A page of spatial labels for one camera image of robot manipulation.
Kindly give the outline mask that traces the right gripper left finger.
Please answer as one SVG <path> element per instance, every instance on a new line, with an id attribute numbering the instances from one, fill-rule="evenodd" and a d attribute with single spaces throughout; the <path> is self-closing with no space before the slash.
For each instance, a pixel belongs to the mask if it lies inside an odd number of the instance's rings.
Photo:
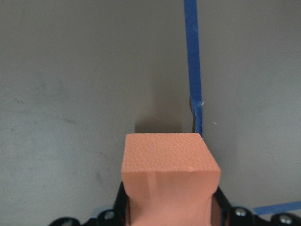
<path id="1" fill-rule="evenodd" d="M 96 226 L 125 226 L 128 195 L 123 182 L 120 183 L 113 207 L 101 211 L 95 220 Z"/>

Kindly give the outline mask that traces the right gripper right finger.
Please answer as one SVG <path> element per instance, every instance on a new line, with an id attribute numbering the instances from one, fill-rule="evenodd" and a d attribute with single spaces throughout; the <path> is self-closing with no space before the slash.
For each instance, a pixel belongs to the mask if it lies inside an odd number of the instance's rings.
<path id="1" fill-rule="evenodd" d="M 254 226 L 251 211 L 232 206 L 220 187 L 213 194 L 213 226 Z"/>

